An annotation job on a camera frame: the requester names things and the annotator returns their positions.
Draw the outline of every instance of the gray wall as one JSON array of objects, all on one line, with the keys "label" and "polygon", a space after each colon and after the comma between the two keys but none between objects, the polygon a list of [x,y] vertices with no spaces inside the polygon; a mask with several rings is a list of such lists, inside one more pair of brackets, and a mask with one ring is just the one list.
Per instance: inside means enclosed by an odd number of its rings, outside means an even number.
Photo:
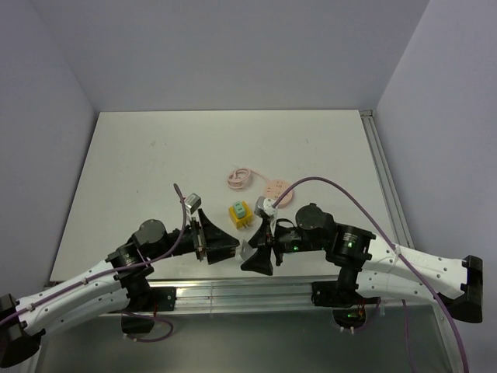
[{"label": "gray wall", "polygon": [[0,2],[0,295],[48,279],[95,112],[27,0]]},{"label": "gray wall", "polygon": [[417,247],[485,261],[481,325],[462,325],[472,371],[495,371],[497,4],[432,0],[377,125]]},{"label": "gray wall", "polygon": [[428,0],[32,0],[101,111],[374,108]]}]

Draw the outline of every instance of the white arm segment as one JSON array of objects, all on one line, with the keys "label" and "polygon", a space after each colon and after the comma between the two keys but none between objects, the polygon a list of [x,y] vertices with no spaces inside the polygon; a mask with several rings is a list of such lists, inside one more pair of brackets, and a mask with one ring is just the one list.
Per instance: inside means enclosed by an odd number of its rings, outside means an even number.
[{"label": "white arm segment", "polygon": [[[433,256],[404,246],[397,246],[397,252],[401,253],[437,292],[451,299],[464,293],[461,290],[461,284],[467,283],[467,269],[463,267],[463,260]],[[413,281],[419,286],[420,280],[417,276],[407,268],[404,262],[397,257],[397,253],[392,251],[381,237],[378,236],[371,240],[368,253],[372,255],[372,258],[366,260],[363,270],[371,270],[378,272],[378,274],[393,274]]]},{"label": "white arm segment", "polygon": [[66,329],[73,328],[104,313],[120,311],[121,309],[125,309],[129,303],[130,299],[127,297],[126,288],[102,295],[84,305],[80,305],[45,326],[45,336],[50,338],[55,334],[59,334]]},{"label": "white arm segment", "polygon": [[365,298],[380,297],[436,303],[425,285],[393,274],[363,270],[357,276],[357,285],[357,294]]},{"label": "white arm segment", "polygon": [[[97,274],[104,270],[110,270],[113,268],[111,263],[107,263],[102,260],[92,269],[87,270],[83,274],[73,277],[71,280],[67,280],[62,284],[59,284],[53,288],[42,291],[36,295],[30,295],[19,299],[19,305],[16,310],[29,307],[32,303],[38,302],[39,300],[52,295],[53,293],[66,288],[68,285],[82,282],[85,278]],[[107,274],[101,278],[90,281],[86,284],[82,284],[80,287],[68,291],[67,293],[52,299],[41,305],[28,311],[19,316],[20,322],[26,322],[27,326],[24,329],[28,334],[33,335],[40,332],[48,323],[59,319],[64,314],[70,312],[71,310],[84,305],[86,302],[91,301],[94,298],[98,298],[110,292],[117,291],[121,289],[121,283],[116,281],[113,276],[115,273]]]}]

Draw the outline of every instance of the white tabletop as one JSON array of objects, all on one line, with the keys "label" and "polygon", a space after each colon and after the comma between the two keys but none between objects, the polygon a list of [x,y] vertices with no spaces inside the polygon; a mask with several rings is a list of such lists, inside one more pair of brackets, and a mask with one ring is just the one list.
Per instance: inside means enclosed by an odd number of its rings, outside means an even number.
[{"label": "white tabletop", "polygon": [[[52,281],[81,273],[125,243],[141,222],[159,219],[179,228],[181,209],[172,188],[197,193],[219,228],[242,241],[258,222],[237,231],[228,207],[245,200],[253,207],[265,182],[254,176],[242,191],[230,190],[226,176],[237,167],[289,182],[324,176],[345,187],[377,219],[393,230],[370,148],[356,110],[198,111],[101,113],[57,254]],[[279,217],[315,202],[338,222],[374,228],[339,191],[320,182],[297,187]],[[225,260],[208,266],[194,254],[154,265],[150,279],[259,277]],[[275,276],[336,274],[324,253],[285,255]]]}]

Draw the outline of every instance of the yellow plug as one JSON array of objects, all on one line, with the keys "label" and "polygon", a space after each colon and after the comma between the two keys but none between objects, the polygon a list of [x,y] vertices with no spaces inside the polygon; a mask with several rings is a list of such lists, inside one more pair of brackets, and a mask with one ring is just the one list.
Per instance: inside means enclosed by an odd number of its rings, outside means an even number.
[{"label": "yellow plug", "polygon": [[244,200],[235,202],[233,206],[230,206],[228,213],[236,229],[247,228],[254,220],[254,214]]}]

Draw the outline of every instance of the yellow box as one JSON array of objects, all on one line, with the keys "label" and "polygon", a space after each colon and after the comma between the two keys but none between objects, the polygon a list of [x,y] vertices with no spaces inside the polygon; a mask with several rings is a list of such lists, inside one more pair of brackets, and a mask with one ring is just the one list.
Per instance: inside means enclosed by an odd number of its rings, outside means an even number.
[{"label": "yellow box", "polygon": [[231,221],[235,224],[236,229],[245,228],[252,223],[254,220],[254,214],[252,210],[250,210],[249,206],[247,206],[246,202],[242,201],[243,208],[245,209],[245,216],[241,219],[238,219],[235,211],[233,210],[233,206],[228,208],[228,213],[230,215]]}]

